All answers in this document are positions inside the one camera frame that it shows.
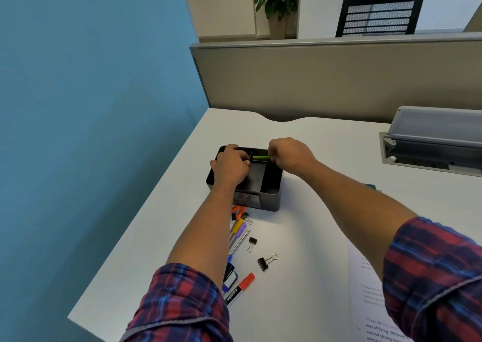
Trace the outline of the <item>plaid right shirt sleeve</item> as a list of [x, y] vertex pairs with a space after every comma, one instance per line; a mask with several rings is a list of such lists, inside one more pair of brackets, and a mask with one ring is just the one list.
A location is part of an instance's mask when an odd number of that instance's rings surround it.
[[482, 342], [482, 247], [452, 228], [414, 217], [383, 262], [388, 315], [414, 342]]

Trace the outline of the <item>beige desk partition panel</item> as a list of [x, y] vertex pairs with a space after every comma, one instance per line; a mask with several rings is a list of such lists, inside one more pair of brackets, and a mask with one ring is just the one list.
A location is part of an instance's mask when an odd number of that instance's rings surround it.
[[482, 32], [199, 43], [211, 108], [390, 123], [401, 106], [482, 110]]

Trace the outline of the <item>plaid left shirt sleeve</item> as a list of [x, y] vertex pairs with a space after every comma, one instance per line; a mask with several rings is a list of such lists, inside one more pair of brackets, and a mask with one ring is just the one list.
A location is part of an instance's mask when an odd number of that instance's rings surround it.
[[233, 342], [220, 289], [202, 272], [169, 263], [148, 291], [119, 342]]

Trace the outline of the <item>black desk organizer tray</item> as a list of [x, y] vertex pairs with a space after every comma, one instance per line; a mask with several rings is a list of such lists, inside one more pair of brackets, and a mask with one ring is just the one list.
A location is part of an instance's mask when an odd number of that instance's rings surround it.
[[[252, 156], [268, 156], [268, 150], [238, 147]], [[280, 199], [284, 171], [271, 161], [250, 160], [250, 171], [233, 195], [232, 205], [276, 212], [280, 209]]]

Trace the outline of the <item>purple cap pen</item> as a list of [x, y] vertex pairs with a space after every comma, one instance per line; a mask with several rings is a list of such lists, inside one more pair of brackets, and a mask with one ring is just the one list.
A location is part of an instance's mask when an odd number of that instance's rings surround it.
[[246, 227], [247, 227], [247, 223], [246, 223], [246, 222], [243, 222], [243, 223], [241, 224], [241, 226], [239, 227], [238, 231], [233, 235], [233, 237], [232, 237], [232, 239], [231, 239], [231, 241], [230, 241], [230, 247], [234, 244], [234, 242], [235, 242], [236, 240], [238, 240], [238, 238], [239, 238], [240, 236], [242, 236], [242, 234], [244, 233]]

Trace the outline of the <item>person's left forearm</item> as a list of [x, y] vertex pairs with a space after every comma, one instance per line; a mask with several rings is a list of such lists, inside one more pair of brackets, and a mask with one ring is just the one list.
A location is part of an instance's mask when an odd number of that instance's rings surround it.
[[236, 185], [215, 184], [174, 244], [166, 263], [194, 268], [222, 288]]

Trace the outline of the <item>silver metal pen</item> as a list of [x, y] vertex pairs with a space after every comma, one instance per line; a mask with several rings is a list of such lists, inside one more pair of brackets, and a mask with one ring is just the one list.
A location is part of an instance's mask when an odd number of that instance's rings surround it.
[[244, 239], [250, 234], [250, 229], [246, 229], [243, 235], [240, 237], [234, 248], [230, 251], [229, 255], [232, 256], [236, 250], [239, 248], [239, 246], [243, 243]]

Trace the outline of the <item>person's left hand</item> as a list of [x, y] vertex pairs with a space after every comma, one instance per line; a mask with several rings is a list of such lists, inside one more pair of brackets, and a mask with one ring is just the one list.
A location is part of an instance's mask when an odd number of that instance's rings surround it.
[[234, 191], [244, 181], [250, 168], [243, 165], [242, 158], [249, 158], [249, 155], [240, 150], [237, 144], [226, 145], [224, 151], [210, 162], [214, 173], [213, 188]]

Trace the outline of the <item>red cap white marker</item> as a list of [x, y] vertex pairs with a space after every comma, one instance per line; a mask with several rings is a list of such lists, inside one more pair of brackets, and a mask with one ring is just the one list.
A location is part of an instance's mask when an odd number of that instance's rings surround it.
[[238, 298], [249, 286], [250, 284], [254, 281], [255, 275], [250, 272], [234, 289], [231, 293], [229, 293], [224, 301], [226, 303], [226, 306], [230, 306], [234, 300]]

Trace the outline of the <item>plaid shirt sleeve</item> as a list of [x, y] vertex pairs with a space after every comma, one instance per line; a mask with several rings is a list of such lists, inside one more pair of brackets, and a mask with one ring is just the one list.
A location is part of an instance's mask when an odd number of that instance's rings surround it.
[[482, 342], [482, 247], [452, 228], [414, 217], [383, 262], [388, 315], [414, 342]]
[[202, 272], [169, 263], [148, 291], [119, 342], [233, 342], [220, 289]]

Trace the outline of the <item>person's right hand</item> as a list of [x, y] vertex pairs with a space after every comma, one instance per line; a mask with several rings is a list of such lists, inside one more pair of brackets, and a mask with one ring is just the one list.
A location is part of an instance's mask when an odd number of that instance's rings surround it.
[[318, 161], [306, 144], [292, 137], [272, 140], [280, 140], [278, 148], [280, 163], [276, 164], [282, 170], [303, 177], [316, 167]]

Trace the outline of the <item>large black binder clip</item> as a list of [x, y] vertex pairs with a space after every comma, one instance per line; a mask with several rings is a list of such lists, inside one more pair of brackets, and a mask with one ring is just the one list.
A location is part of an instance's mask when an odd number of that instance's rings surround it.
[[270, 257], [268, 258], [264, 258], [264, 257], [261, 257], [261, 258], [258, 258], [257, 259], [257, 263], [258, 265], [260, 266], [262, 272], [265, 272], [268, 268], [269, 268], [269, 265], [274, 261], [274, 260], [278, 260], [279, 259], [279, 256], [276, 254], [276, 253], [273, 253]]

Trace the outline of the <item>printed paper sheet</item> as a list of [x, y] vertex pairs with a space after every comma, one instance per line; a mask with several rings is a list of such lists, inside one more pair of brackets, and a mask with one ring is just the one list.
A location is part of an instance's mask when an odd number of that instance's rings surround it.
[[352, 335], [354, 342], [413, 342], [389, 317], [382, 283], [370, 262], [347, 242]]

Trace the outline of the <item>person's right forearm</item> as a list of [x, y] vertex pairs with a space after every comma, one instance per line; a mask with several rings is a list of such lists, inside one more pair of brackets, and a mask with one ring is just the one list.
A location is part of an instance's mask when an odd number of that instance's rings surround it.
[[317, 193], [343, 234], [382, 280], [384, 258], [396, 232], [418, 214], [317, 160], [302, 161], [295, 174]]

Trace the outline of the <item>black mesh office chair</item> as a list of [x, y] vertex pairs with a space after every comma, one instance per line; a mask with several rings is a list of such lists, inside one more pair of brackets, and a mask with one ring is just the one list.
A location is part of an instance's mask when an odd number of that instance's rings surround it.
[[335, 37], [414, 34], [423, 0], [343, 0]]

